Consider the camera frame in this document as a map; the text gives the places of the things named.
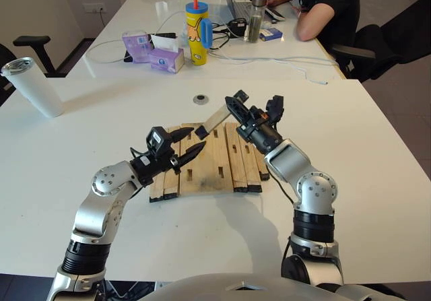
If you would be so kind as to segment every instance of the charger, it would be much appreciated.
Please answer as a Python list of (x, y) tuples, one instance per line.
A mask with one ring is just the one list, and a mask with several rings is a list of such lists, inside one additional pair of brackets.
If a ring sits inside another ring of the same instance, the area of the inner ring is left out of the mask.
[(246, 27), (247, 21), (244, 18), (236, 18), (228, 22), (229, 30), (226, 30), (226, 32), (229, 33), (230, 38), (243, 37)]

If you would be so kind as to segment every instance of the glass bottle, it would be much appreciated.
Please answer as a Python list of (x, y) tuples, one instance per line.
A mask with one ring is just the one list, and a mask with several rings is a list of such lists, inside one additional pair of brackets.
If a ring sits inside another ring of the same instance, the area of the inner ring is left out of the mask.
[(256, 43), (259, 39), (266, 4), (267, 0), (251, 1), (250, 24), (247, 35), (247, 41), (250, 43)]

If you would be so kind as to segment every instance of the white table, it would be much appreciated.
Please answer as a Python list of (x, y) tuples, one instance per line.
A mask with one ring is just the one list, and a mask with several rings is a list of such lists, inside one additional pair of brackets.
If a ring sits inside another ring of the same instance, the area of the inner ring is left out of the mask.
[[(101, 167), (145, 149), (150, 127), (205, 120), (240, 87), (247, 105), (284, 96), (279, 132), (337, 181), (335, 239), (346, 283), (430, 279), (431, 182), (353, 80), (327, 86), (256, 79), (50, 79), (66, 111), (46, 119), (19, 92), (0, 108), (0, 273), (53, 276), (73, 217)], [(209, 96), (197, 106), (196, 94)], [(293, 191), (286, 186), (288, 193)], [(174, 281), (217, 272), (279, 275), (292, 206), (272, 181), (260, 195), (133, 198), (108, 279)]]
[[(155, 32), (162, 22), (176, 11), (184, 11), (185, 4), (192, 0), (127, 0), (111, 19), (108, 25), (94, 41), (93, 46), (109, 40), (120, 40), (121, 34), (127, 30), (145, 30)], [(225, 0), (202, 0), (209, 3), (210, 19), (213, 22), (221, 22), (218, 16), (222, 16), (228, 22), (230, 14)], [(228, 57), (317, 57), (328, 59), (328, 54), (316, 40), (300, 42), (295, 34), (296, 15), (288, 4), (277, 8), (286, 17), (285, 22), (274, 25), (284, 33), (283, 38), (267, 42), (258, 41), (256, 44), (244, 42), (243, 39), (232, 39), (218, 54)], [(170, 18), (160, 32), (176, 32), (181, 35), (185, 21), (185, 13), (179, 13)], [(70, 71), (68, 77), (157, 77), (162, 74), (150, 68), (149, 64), (110, 63), (101, 64), (97, 61), (114, 61), (121, 59), (125, 54), (125, 46), (122, 42), (105, 44), (95, 48), (88, 57), (84, 55), (76, 66)], [(189, 48), (185, 48), (186, 58), (190, 58)], [(305, 69), (307, 77), (317, 81), (329, 81), (342, 78), (341, 72), (336, 66), (295, 63), (295, 67)], [(305, 79), (302, 70), (295, 69), (292, 64), (276, 63), (275, 61), (255, 61), (247, 64), (236, 64), (229, 60), (221, 60), (209, 57), (204, 66), (194, 66), (190, 60), (178, 74), (172, 76), (181, 78), (244, 78), (260, 77), (265, 79)]]

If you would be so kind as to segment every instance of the small blue box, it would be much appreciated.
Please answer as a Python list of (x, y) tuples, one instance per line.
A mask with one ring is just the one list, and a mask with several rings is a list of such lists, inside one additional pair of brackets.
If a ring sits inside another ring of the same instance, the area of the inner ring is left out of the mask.
[(267, 28), (265, 30), (261, 30), (259, 35), (260, 39), (263, 41), (266, 40), (275, 40), (276, 38), (281, 38), (283, 33), (280, 32), (277, 28)]

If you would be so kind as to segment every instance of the chair armrest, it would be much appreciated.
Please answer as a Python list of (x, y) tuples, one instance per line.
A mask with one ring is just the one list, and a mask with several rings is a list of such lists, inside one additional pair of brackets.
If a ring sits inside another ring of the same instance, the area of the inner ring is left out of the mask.
[(331, 47), (331, 52), (338, 57), (346, 57), (348, 59), (359, 59), (374, 61), (376, 59), (376, 53), (363, 48), (356, 48), (352, 46), (334, 44)]
[(42, 46), (49, 42), (49, 36), (20, 36), (13, 41), (15, 46)]

